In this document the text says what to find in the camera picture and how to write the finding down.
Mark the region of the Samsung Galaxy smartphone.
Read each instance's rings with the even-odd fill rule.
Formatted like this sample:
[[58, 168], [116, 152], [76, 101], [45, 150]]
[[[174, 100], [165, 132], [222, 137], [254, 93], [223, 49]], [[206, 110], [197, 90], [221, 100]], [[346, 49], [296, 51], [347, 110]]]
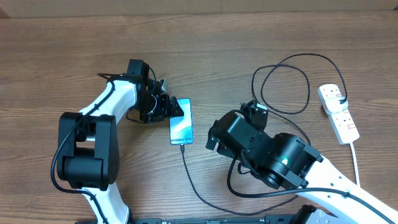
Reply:
[[170, 118], [170, 143], [171, 145], [192, 144], [193, 137], [193, 121], [192, 121], [192, 105], [189, 98], [178, 99], [184, 115]]

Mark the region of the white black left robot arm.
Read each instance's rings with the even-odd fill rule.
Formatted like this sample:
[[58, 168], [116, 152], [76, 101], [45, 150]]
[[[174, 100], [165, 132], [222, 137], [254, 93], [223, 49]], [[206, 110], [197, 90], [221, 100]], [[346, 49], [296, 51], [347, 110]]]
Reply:
[[166, 81], [157, 80], [143, 60], [131, 59], [124, 73], [99, 76], [106, 80], [106, 88], [97, 99], [59, 119], [50, 178], [61, 192], [82, 194], [96, 215], [95, 223], [134, 223], [116, 183], [118, 123], [132, 110], [138, 110], [139, 124], [182, 117], [184, 112], [176, 97], [166, 93]]

